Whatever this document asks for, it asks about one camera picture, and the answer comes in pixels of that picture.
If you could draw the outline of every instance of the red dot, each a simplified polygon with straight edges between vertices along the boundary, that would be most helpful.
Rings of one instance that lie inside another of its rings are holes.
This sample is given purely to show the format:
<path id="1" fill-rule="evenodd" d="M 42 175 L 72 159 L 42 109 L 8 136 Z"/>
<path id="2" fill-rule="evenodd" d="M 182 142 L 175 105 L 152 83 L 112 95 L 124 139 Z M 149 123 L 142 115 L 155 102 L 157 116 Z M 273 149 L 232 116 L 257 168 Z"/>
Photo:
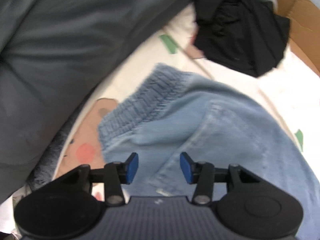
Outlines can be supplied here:
<path id="1" fill-rule="evenodd" d="M 76 156 L 81 164 L 87 164 L 93 161 L 95 154 L 94 147 L 89 143 L 84 143 L 79 146 L 76 151 Z"/>
<path id="2" fill-rule="evenodd" d="M 97 199 L 97 200 L 99 200 L 99 201 L 102 201 L 103 199 L 102 199 L 102 194 L 100 193 L 100 192 L 97 192 L 95 195 L 94 195 L 94 197 Z"/>

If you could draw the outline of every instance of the clothing pile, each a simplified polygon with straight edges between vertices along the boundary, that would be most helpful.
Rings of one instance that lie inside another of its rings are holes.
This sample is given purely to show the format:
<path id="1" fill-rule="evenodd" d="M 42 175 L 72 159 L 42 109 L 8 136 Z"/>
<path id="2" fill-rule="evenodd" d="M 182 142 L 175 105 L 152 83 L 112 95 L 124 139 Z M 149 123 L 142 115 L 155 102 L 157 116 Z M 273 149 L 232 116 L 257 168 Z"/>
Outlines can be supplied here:
<path id="1" fill-rule="evenodd" d="M 253 77 L 275 68 L 287 46 L 290 21 L 258 0 L 195 0 L 195 46 L 207 59 Z"/>

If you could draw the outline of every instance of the elastic waistband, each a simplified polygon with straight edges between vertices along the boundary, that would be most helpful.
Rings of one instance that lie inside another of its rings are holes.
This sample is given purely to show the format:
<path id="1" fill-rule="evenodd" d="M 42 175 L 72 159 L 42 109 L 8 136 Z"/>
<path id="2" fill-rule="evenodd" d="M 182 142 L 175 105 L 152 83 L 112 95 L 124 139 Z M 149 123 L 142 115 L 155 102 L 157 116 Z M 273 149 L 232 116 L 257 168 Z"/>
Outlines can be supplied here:
<path id="1" fill-rule="evenodd" d="M 99 135 L 103 146 L 139 123 L 155 120 L 170 101 L 184 92 L 189 76 L 188 72 L 158 64 L 135 93 L 102 119 Z"/>

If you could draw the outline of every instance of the denim fabric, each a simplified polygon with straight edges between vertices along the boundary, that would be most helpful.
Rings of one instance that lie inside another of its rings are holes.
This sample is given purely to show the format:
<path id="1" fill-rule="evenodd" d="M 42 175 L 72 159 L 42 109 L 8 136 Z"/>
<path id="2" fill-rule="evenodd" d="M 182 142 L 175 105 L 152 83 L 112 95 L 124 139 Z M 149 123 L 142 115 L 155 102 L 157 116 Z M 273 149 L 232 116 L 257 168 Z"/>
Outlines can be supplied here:
<path id="1" fill-rule="evenodd" d="M 218 82 L 159 65 L 99 126 L 107 162 L 139 154 L 130 195 L 188 195 L 181 152 L 227 168 L 239 163 L 295 196 L 304 209 L 297 237 L 320 239 L 320 185 L 276 121 L 255 101 Z M 225 194 L 217 185 L 214 199 Z"/>

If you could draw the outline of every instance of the gray fabric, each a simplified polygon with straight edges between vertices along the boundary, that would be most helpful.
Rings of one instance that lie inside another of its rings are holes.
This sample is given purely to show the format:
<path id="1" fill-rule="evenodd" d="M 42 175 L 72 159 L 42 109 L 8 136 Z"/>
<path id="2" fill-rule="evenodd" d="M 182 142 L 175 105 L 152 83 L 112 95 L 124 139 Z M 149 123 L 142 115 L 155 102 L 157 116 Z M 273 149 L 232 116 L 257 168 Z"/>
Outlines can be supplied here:
<path id="1" fill-rule="evenodd" d="M 85 95 L 190 0 L 0 0 L 0 203 Z"/>

